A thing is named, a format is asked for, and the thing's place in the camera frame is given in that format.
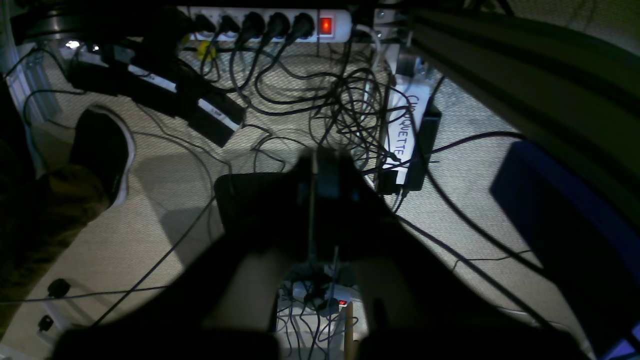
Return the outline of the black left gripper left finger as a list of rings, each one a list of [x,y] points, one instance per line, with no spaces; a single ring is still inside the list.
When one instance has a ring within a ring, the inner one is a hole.
[[[317,153],[306,150],[272,183],[270,209],[253,207],[150,301],[105,325],[70,330],[57,360],[278,360],[270,332],[275,297],[307,256],[309,181]]]

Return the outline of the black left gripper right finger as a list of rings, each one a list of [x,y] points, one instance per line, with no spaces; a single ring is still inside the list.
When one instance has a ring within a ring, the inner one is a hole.
[[[347,153],[316,151],[316,258],[350,265],[368,317],[359,360],[585,360],[569,333],[526,325],[453,275]]]

